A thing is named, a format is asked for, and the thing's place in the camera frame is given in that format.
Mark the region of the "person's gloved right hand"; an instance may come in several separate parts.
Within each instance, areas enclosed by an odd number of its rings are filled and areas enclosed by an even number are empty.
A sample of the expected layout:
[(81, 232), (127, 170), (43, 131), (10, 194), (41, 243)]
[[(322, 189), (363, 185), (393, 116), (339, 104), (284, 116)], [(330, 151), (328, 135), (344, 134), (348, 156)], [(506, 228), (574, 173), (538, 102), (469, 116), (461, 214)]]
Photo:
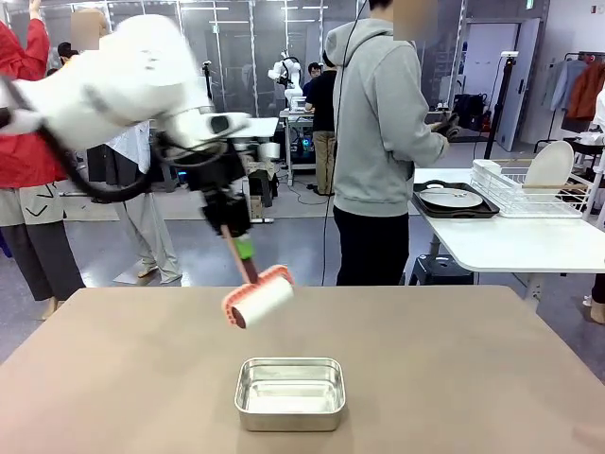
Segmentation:
[(444, 114), (440, 122), (430, 126), (430, 129), (452, 142), (461, 131), (458, 125), (459, 115), (457, 113)]

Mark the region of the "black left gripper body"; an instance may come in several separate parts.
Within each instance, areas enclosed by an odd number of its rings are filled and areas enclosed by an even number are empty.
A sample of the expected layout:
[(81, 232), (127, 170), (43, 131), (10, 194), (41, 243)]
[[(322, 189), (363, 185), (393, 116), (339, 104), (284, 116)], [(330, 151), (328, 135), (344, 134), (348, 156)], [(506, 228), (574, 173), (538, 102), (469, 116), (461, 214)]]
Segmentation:
[(224, 152), (187, 171), (191, 191), (199, 191), (205, 201), (202, 213), (219, 236), (226, 227), (231, 237), (245, 235), (251, 227), (248, 204), (243, 192), (232, 184), (246, 176), (233, 142), (221, 143)]

